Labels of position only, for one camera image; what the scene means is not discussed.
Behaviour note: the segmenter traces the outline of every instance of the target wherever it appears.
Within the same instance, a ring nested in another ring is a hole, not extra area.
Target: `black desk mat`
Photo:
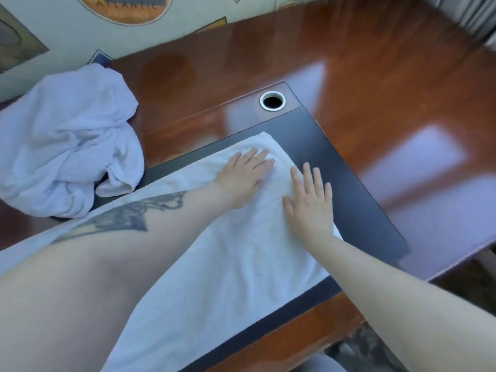
[[[261,132],[269,133],[300,170],[304,162],[309,162],[312,167],[320,168],[324,182],[329,181],[332,184],[334,223],[344,240],[393,266],[396,266],[398,260],[407,254],[409,248],[405,239],[391,224],[356,175],[348,168],[338,151],[304,107],[151,168],[145,172],[138,188]],[[115,197],[97,197],[95,207],[114,199]],[[208,369],[340,292],[338,284],[328,277],[282,308],[197,359],[182,371]]]

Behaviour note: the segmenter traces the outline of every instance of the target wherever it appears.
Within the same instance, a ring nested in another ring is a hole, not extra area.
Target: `round sticker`
[[[90,11],[121,25],[144,25],[162,17],[172,0],[79,0]]]

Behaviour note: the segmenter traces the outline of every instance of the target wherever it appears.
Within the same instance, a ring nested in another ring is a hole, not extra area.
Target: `person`
[[[234,155],[205,187],[91,218],[1,276],[2,371],[99,371],[148,289],[214,219],[254,196],[274,164],[267,153]],[[296,167],[291,177],[291,231],[410,371],[496,369],[493,316],[335,237],[331,185],[308,163],[303,180]]]

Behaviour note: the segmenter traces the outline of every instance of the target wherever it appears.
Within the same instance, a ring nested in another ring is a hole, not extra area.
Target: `glossy wooden table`
[[[226,102],[286,81],[410,244],[403,269],[430,279],[496,239],[496,59],[420,0],[298,6],[113,68],[148,167],[260,122]],[[2,206],[2,247],[55,223]],[[212,370],[288,370],[360,321],[340,294]]]

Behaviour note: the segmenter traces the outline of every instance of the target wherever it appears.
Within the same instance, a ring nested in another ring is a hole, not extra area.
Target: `floor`
[[[475,260],[467,261],[433,281],[437,286],[496,315],[496,282]],[[407,372],[368,325],[326,350],[347,372]]]

